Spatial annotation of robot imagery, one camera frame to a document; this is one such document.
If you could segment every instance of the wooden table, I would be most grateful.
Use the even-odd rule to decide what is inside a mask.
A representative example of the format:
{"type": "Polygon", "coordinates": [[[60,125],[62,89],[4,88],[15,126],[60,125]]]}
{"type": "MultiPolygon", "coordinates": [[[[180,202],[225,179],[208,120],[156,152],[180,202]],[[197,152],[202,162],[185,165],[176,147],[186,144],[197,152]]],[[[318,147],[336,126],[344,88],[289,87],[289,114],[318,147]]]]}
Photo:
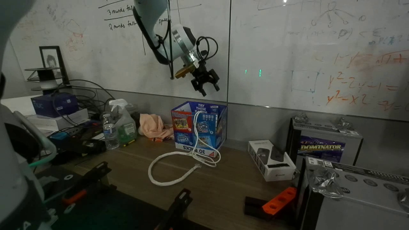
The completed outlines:
{"type": "MultiPolygon", "coordinates": [[[[84,174],[106,161],[112,168],[108,174],[111,184],[123,193],[163,209],[186,188],[193,198],[186,217],[209,229],[290,229],[282,221],[259,220],[243,213],[245,197],[270,199],[290,184],[266,183],[245,152],[222,148],[222,160],[216,168],[203,166],[180,184],[156,186],[149,181],[147,168],[154,157],[169,151],[174,151],[172,142],[152,143],[139,138],[128,147],[71,161],[64,167],[84,174]]],[[[156,180],[175,179],[194,163],[190,157],[167,157],[156,165],[153,176],[156,180]]]]}

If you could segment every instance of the picture frame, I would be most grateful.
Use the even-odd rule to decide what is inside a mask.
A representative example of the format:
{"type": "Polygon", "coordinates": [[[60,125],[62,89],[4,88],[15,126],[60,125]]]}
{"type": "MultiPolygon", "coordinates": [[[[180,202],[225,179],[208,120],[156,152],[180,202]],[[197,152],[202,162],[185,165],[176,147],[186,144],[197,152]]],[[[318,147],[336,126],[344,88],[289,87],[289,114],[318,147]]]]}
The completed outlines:
{"type": "Polygon", "coordinates": [[[55,78],[61,78],[64,84],[69,84],[60,46],[39,46],[43,68],[54,70],[55,78]]]}

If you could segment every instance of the electronic equipment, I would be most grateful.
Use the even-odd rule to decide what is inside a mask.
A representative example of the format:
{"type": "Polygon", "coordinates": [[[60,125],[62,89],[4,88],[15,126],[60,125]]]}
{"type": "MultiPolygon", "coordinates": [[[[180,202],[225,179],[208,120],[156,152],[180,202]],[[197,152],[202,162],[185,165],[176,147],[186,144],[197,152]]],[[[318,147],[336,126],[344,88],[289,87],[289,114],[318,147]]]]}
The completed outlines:
{"type": "Polygon", "coordinates": [[[305,157],[296,216],[301,230],[406,230],[409,177],[305,157]]]}
{"type": "Polygon", "coordinates": [[[294,177],[295,165],[291,158],[270,140],[249,140],[247,152],[266,181],[294,177]]]}
{"type": "Polygon", "coordinates": [[[285,151],[301,167],[304,156],[355,165],[363,137],[345,120],[318,121],[305,115],[291,117],[285,151]]]}
{"type": "Polygon", "coordinates": [[[101,133],[102,124],[100,121],[91,120],[51,134],[48,138],[59,151],[59,154],[51,161],[51,163],[61,165],[77,157],[105,152],[105,142],[93,139],[93,137],[101,133]]]}
{"type": "Polygon", "coordinates": [[[153,28],[157,23],[161,23],[160,16],[165,10],[170,10],[169,0],[135,0],[135,7],[133,14],[135,20],[147,39],[151,50],[153,51],[158,62],[163,65],[170,65],[171,75],[174,74],[172,61],[178,57],[181,57],[184,66],[178,70],[176,78],[184,76],[186,73],[190,73],[194,79],[192,85],[195,91],[199,91],[203,96],[206,92],[203,89],[204,83],[213,84],[215,89],[218,91],[218,75],[213,69],[206,69],[206,61],[217,53],[218,45],[217,41],[212,37],[199,37],[195,39],[190,28],[183,27],[180,24],[175,25],[175,29],[171,29],[171,19],[167,15],[167,29],[165,36],[156,34],[153,28]],[[198,46],[201,41],[206,41],[207,47],[209,46],[208,39],[215,42],[216,51],[209,55],[207,51],[199,51],[198,46]]]}

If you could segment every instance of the white cable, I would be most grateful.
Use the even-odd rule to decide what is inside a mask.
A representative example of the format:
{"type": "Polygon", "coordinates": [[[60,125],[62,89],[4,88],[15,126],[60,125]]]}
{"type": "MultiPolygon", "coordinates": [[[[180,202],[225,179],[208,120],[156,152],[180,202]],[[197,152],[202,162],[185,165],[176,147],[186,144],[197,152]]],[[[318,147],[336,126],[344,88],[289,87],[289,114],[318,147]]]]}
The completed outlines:
{"type": "Polygon", "coordinates": [[[148,167],[148,177],[149,177],[152,184],[154,184],[157,186],[171,186],[171,185],[175,185],[175,184],[183,181],[184,179],[186,179],[195,168],[201,167],[199,163],[195,163],[192,168],[189,168],[189,171],[183,174],[183,176],[180,176],[180,177],[178,177],[175,180],[171,180],[171,181],[157,181],[157,180],[154,180],[154,177],[152,176],[152,168],[153,168],[154,163],[157,163],[160,160],[162,160],[165,157],[169,157],[169,156],[176,156],[176,154],[179,154],[179,156],[190,156],[195,161],[203,163],[203,165],[206,165],[208,167],[216,167],[217,166],[217,163],[221,160],[221,153],[215,147],[212,147],[208,143],[203,142],[199,138],[199,133],[197,130],[197,120],[198,120],[201,114],[203,114],[203,111],[197,111],[194,114],[194,117],[193,117],[193,130],[194,130],[194,135],[195,135],[195,143],[193,145],[193,149],[190,152],[180,152],[180,151],[167,152],[167,153],[163,153],[163,154],[160,154],[158,157],[156,157],[151,162],[151,165],[148,167]],[[208,148],[211,148],[212,151],[215,151],[213,153],[216,153],[216,156],[211,157],[211,156],[206,156],[206,154],[201,154],[201,153],[194,152],[199,142],[203,143],[204,145],[207,145],[208,148]]]}

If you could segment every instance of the blue box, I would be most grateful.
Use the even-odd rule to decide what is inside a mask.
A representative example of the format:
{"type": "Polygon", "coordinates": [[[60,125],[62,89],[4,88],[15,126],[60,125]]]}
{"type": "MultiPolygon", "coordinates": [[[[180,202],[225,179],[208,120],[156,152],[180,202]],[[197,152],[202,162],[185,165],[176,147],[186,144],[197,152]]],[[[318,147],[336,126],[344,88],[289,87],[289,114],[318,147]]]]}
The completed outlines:
{"type": "MultiPolygon", "coordinates": [[[[175,147],[192,151],[195,143],[193,119],[197,111],[204,112],[197,120],[199,138],[213,148],[218,148],[226,137],[227,107],[225,105],[192,101],[184,102],[171,111],[175,147]]],[[[199,142],[197,152],[208,154],[213,151],[199,142]]]]}
{"type": "Polygon", "coordinates": [[[34,111],[42,116],[61,116],[78,111],[75,96],[70,93],[51,93],[31,98],[34,111]]]}

